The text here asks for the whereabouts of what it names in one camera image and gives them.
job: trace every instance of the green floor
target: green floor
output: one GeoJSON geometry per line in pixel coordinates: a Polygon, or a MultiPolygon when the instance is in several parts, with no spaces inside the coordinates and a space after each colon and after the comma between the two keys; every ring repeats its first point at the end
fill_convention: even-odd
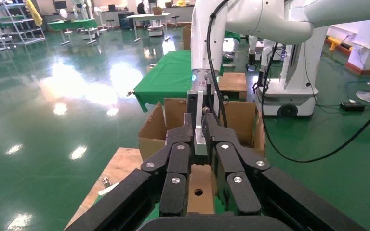
{"type": "MultiPolygon", "coordinates": [[[[171,39],[163,43],[141,31],[143,39],[133,43],[133,31],[115,31],[92,46],[73,35],[68,47],[59,46],[58,34],[48,34],[47,42],[27,50],[0,52],[0,231],[65,227],[115,151],[137,147],[148,114],[127,92],[150,63],[182,49],[181,34],[170,31],[171,39]]],[[[228,71],[244,71],[246,48],[242,41],[237,66],[228,71]]],[[[346,83],[362,80],[344,70],[345,60],[323,54],[316,84],[320,104],[346,101],[346,83]]],[[[276,65],[274,73],[280,71],[276,65]]],[[[254,75],[247,74],[250,86],[254,75]]],[[[355,99],[358,89],[367,87],[350,84],[349,97],[355,99]]],[[[266,121],[286,155],[308,159],[341,145],[369,117],[370,109],[340,115],[316,108],[312,118],[266,121]]],[[[269,144],[267,157],[370,230],[370,126],[347,148],[317,163],[286,161],[269,144]]]]}

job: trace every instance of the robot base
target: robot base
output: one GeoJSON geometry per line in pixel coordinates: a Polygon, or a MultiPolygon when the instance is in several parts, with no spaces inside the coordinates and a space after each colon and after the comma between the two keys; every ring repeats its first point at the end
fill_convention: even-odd
{"type": "MultiPolygon", "coordinates": [[[[313,115],[316,100],[312,92],[298,91],[277,91],[270,84],[269,90],[264,95],[264,116],[277,117],[308,117],[313,115]]],[[[256,90],[255,102],[258,108],[262,108],[262,90],[260,87],[256,90]]],[[[318,95],[318,90],[314,89],[315,96],[318,95]]]]}

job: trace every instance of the black device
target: black device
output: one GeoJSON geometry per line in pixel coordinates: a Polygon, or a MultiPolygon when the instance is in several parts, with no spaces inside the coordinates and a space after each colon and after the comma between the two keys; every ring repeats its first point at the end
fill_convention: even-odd
{"type": "Polygon", "coordinates": [[[134,15],[134,12],[124,12],[118,15],[121,29],[134,29],[134,20],[132,18],[127,18],[130,15],[134,15]]]}
{"type": "Polygon", "coordinates": [[[108,11],[116,11],[115,5],[108,5],[108,11]]]}
{"type": "Polygon", "coordinates": [[[66,231],[364,231],[365,229],[255,152],[213,113],[202,119],[207,156],[196,156],[196,114],[188,100],[184,124],[165,146],[131,172],[66,231]],[[192,164],[209,164],[223,215],[187,214],[192,164]],[[159,218],[142,224],[159,202],[159,218]]]}
{"type": "Polygon", "coordinates": [[[343,102],[340,104],[340,108],[346,112],[363,112],[365,105],[361,103],[343,102]]]}
{"type": "Polygon", "coordinates": [[[67,8],[66,1],[55,1],[54,8],[55,9],[66,9],[67,8]]]}

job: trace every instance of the screw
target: screw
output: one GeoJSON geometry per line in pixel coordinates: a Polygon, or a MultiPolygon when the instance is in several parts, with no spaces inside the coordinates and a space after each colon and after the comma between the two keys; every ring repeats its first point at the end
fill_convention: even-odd
{"type": "Polygon", "coordinates": [[[258,161],[258,162],[256,162],[256,164],[257,164],[258,166],[264,166],[266,163],[265,163],[265,162],[263,162],[263,161],[258,161]]]}
{"type": "Polygon", "coordinates": [[[172,178],[171,182],[173,184],[178,184],[179,182],[181,182],[181,179],[179,179],[178,177],[174,177],[174,178],[172,178]]]}
{"type": "Polygon", "coordinates": [[[234,177],[233,181],[236,183],[241,183],[243,180],[242,180],[242,177],[234,177]]]}
{"type": "Polygon", "coordinates": [[[145,166],[146,166],[146,167],[154,167],[155,165],[154,165],[154,163],[152,163],[152,162],[148,162],[145,166]]]}
{"type": "Polygon", "coordinates": [[[206,113],[209,113],[209,112],[211,112],[211,110],[208,107],[202,108],[202,113],[203,114],[206,114],[206,113]]]}

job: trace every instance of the black cable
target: black cable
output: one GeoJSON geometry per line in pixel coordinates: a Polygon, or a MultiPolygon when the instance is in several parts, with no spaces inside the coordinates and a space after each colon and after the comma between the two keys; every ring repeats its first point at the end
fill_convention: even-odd
{"type": "Polygon", "coordinates": [[[342,113],[342,112],[328,112],[328,111],[324,110],[320,104],[318,104],[318,102],[317,102],[317,98],[316,98],[316,95],[314,94],[313,84],[310,82],[310,78],[308,77],[308,72],[307,72],[307,59],[306,59],[306,54],[307,54],[307,53],[306,53],[306,49],[305,49],[305,48],[306,48],[306,42],[304,42],[304,69],[305,69],[305,76],[307,77],[308,83],[310,84],[311,91],[312,91],[312,93],[313,93],[313,97],[314,97],[314,101],[316,101],[316,105],[317,105],[317,107],[318,107],[321,111],[323,111],[323,112],[325,112],[325,113],[328,113],[328,114],[341,114],[341,115],[343,115],[343,116],[349,115],[350,113],[342,113]]]}
{"type": "Polygon", "coordinates": [[[219,120],[218,115],[216,114],[216,111],[213,108],[212,100],[211,100],[211,84],[206,85],[207,91],[206,91],[206,98],[208,98],[208,106],[210,111],[213,113],[213,117],[215,117],[216,122],[219,126],[221,126],[221,121],[219,120]]]}
{"type": "MultiPolygon", "coordinates": [[[[273,57],[274,57],[274,54],[275,54],[275,52],[276,52],[276,50],[274,50],[273,51],[273,53],[272,53],[272,58],[271,58],[271,60],[270,60],[270,63],[269,63],[269,69],[270,69],[270,67],[271,67],[271,64],[272,64],[272,62],[273,62],[273,57]]],[[[264,75],[264,82],[266,82],[267,81],[267,76],[268,76],[268,74],[266,73],[265,75],[264,75]]],[[[265,94],[265,92],[266,92],[266,87],[263,87],[263,92],[262,92],[262,107],[261,107],[261,109],[262,109],[262,115],[264,115],[264,113],[263,113],[263,111],[264,111],[264,94],[265,94]]],[[[293,161],[293,162],[296,162],[296,163],[311,163],[311,162],[315,162],[315,161],[318,161],[318,160],[322,160],[322,159],[325,159],[325,158],[327,158],[327,157],[330,157],[330,156],[332,156],[332,155],[334,155],[334,154],[336,154],[337,152],[339,152],[341,149],[343,149],[344,147],[346,147],[349,143],[351,143],[359,134],[361,134],[362,133],[362,131],[364,131],[365,130],[365,128],[367,128],[368,127],[368,125],[370,124],[370,119],[351,137],[351,138],[349,138],[345,143],[343,143],[340,147],[338,147],[337,149],[335,149],[334,151],[332,151],[332,152],[330,152],[329,154],[327,154],[327,155],[324,155],[324,156],[321,156],[321,157],[318,157],[318,158],[315,158],[315,159],[310,159],[310,160],[295,160],[295,159],[292,159],[292,158],[290,158],[290,157],[287,157],[287,156],[285,156],[285,155],[283,155],[280,151],[279,151],[279,149],[275,146],[275,144],[273,143],[273,141],[272,141],[272,139],[270,138],[270,135],[269,135],[269,132],[268,132],[268,130],[267,130],[267,127],[266,127],[266,122],[265,122],[265,119],[263,118],[262,119],[262,121],[263,121],[263,127],[264,127],[264,131],[265,131],[265,133],[266,133],[266,136],[267,136],[267,138],[269,139],[269,142],[270,142],[270,144],[272,145],[272,147],[276,150],[276,152],[280,155],[280,156],[282,156],[283,158],[285,158],[285,159],[287,159],[287,160],[290,160],[290,161],[293,161]]]]}
{"type": "Polygon", "coordinates": [[[211,55],[211,29],[213,25],[213,21],[216,18],[216,14],[219,12],[219,10],[230,0],[223,0],[213,11],[213,13],[209,16],[209,24],[208,24],[208,33],[206,35],[206,50],[208,53],[208,62],[209,62],[209,67],[211,68],[211,74],[212,74],[212,81],[215,86],[216,94],[218,95],[219,98],[219,112],[218,112],[218,117],[220,116],[220,111],[222,111],[222,117],[224,121],[224,127],[227,128],[227,119],[226,119],[226,112],[225,112],[225,106],[224,102],[222,99],[222,94],[219,90],[219,84],[218,81],[216,80],[216,74],[215,70],[213,68],[213,62],[212,62],[212,55],[211,55]]]}

